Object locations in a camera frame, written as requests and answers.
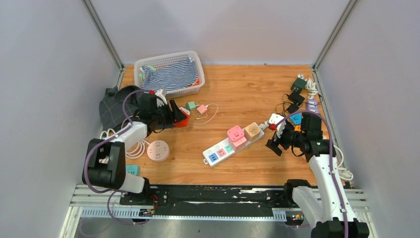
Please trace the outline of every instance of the wooden tabletop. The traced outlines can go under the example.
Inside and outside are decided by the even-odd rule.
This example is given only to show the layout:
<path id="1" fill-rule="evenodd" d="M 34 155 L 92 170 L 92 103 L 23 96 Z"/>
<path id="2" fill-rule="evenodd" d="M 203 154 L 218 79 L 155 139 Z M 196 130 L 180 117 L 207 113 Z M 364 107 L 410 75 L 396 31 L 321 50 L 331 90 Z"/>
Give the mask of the wooden tabletop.
<path id="1" fill-rule="evenodd" d="M 165 129 L 151 134 L 149 142 L 164 140 L 170 148 L 169 158 L 162 163 L 152 162 L 147 154 L 138 159 L 126 159 L 128 165 L 138 165 L 140 175 L 158 184 L 254 184 L 283 185 L 288 179 L 306 179 L 316 185 L 315 177 L 304 157 L 295 157 L 290 149 L 278 157 L 265 147 L 273 131 L 266 129 L 265 136 L 238 154 L 211 168 L 204 164 L 202 152 L 227 137 L 227 130 L 235 125 L 245 127 L 268 120 L 282 95 L 299 73 L 312 77 L 306 65 L 203 65 L 205 84 L 198 94 L 175 98 L 179 107 L 189 101 L 196 104 L 218 104 L 216 116 L 203 125 Z M 134 84 L 134 66 L 127 66 L 121 87 Z M 216 110 L 209 106 L 210 118 Z M 279 105 L 278 112 L 283 110 Z M 207 119 L 190 122 L 201 123 Z"/>

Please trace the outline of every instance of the small pink cube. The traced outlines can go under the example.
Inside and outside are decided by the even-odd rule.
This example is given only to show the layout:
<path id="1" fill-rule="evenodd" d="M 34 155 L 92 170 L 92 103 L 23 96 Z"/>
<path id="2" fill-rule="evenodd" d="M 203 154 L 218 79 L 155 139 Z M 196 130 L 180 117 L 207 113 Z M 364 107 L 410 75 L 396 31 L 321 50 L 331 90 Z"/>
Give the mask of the small pink cube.
<path id="1" fill-rule="evenodd" d="M 234 126 L 227 131 L 227 136 L 232 142 L 236 142 L 242 137 L 244 137 L 244 131 L 238 126 Z"/>
<path id="2" fill-rule="evenodd" d="M 197 111 L 201 114 L 204 115 L 207 112 L 207 108 L 204 105 L 201 105 L 199 107 L 197 107 Z"/>
<path id="3" fill-rule="evenodd" d="M 242 149 L 247 144 L 247 139 L 242 137 L 241 139 L 233 142 L 231 139 L 228 140 L 229 145 L 233 148 L 234 151 Z"/>

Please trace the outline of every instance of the white wall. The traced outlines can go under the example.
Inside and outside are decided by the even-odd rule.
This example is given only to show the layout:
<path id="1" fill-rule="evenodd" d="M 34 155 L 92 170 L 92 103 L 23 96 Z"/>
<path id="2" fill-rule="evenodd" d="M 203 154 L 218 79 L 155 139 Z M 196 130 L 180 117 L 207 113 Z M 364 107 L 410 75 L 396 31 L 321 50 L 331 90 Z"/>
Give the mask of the white wall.
<path id="1" fill-rule="evenodd" d="M 420 1 L 362 0 L 320 69 L 379 237 L 419 237 Z"/>
<path id="2" fill-rule="evenodd" d="M 58 237 L 116 77 L 81 1 L 1 1 L 1 237 Z"/>
<path id="3" fill-rule="evenodd" d="M 124 63 L 194 50 L 203 63 L 310 64 L 348 0 L 93 0 Z"/>

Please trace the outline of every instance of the white power strip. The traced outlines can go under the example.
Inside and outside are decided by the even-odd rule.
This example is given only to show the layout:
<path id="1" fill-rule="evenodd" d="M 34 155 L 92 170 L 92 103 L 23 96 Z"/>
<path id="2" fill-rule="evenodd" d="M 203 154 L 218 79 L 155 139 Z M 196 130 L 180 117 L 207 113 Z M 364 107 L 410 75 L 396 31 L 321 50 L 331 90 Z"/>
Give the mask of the white power strip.
<path id="1" fill-rule="evenodd" d="M 222 140 L 221 142 L 215 144 L 214 146 L 210 147 L 209 149 L 203 151 L 204 163 L 206 165 L 209 165 L 210 167 L 214 167 L 220 162 L 224 161 L 225 159 L 231 157 L 234 154 L 237 154 L 239 151 L 245 149 L 252 143 L 261 139 L 261 137 L 263 136 L 264 136 L 264 131 L 261 130 L 260 135 L 258 136 L 257 139 L 255 139 L 252 142 L 247 141 L 245 146 L 239 149 L 238 151 L 233 151 L 233 148 L 228 143 L 228 140 L 229 140 L 229 137 L 228 137 Z"/>

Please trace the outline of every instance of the blue and white striped fabric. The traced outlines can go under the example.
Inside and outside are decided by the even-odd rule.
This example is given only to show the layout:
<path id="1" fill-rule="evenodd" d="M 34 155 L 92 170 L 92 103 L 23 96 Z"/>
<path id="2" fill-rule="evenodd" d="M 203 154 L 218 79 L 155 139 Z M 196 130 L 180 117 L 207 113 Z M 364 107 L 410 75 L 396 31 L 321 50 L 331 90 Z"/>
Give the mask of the blue and white striped fabric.
<path id="1" fill-rule="evenodd" d="M 147 90 L 182 89 L 193 84 L 198 78 L 196 62 L 191 58 L 154 71 L 147 65 L 141 67 L 144 73 L 142 88 Z"/>

